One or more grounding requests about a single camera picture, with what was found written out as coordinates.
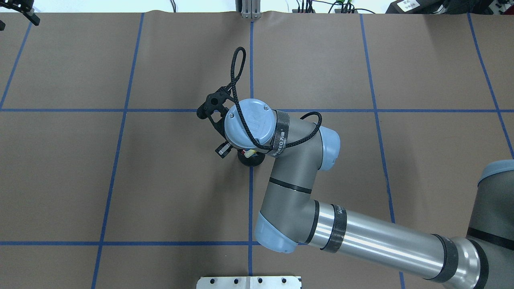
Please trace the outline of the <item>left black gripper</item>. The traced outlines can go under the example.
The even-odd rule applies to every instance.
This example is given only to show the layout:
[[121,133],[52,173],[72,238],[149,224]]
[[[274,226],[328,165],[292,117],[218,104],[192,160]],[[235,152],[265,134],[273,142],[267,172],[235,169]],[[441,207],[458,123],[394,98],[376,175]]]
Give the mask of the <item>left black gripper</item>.
[[[3,8],[15,10],[22,13],[33,25],[38,26],[41,19],[36,15],[33,9],[33,0],[1,0],[0,5]],[[5,29],[5,23],[0,20],[0,31]]]

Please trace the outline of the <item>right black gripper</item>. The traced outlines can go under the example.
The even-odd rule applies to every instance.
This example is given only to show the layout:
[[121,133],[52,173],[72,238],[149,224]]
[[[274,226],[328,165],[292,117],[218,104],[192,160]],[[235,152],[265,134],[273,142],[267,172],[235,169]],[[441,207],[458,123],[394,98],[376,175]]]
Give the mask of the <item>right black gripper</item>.
[[220,156],[222,159],[224,159],[231,152],[232,148],[235,148],[237,150],[237,146],[235,146],[235,144],[233,144],[229,140],[229,138],[226,136],[225,119],[227,116],[230,115],[229,110],[224,110],[223,112],[219,112],[221,118],[217,122],[215,122],[212,118],[212,116],[215,112],[219,112],[219,111],[214,110],[211,113],[211,115],[209,116],[209,120],[210,120],[211,124],[213,125],[213,127],[215,128],[215,130],[217,130],[217,132],[220,133],[220,135],[222,135],[222,137],[224,138],[224,142],[215,149],[215,152],[217,153],[218,156]]

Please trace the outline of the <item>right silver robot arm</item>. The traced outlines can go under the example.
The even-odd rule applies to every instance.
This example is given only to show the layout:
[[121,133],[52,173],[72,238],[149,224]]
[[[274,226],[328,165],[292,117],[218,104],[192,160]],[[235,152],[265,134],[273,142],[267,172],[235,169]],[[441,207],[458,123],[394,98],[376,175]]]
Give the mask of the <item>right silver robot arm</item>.
[[[425,233],[463,236],[481,170],[508,159],[513,145],[513,101],[493,104],[387,105],[378,113],[361,108],[322,109],[323,123],[341,134],[342,155],[329,172],[319,173],[313,196],[355,212],[391,217]],[[203,207],[211,241],[178,288],[195,288],[200,277],[247,275],[301,276],[305,289],[441,289],[411,274],[340,254],[300,245],[278,254],[248,242],[248,217],[257,217],[271,164],[250,170],[232,156],[205,161],[213,170]]]

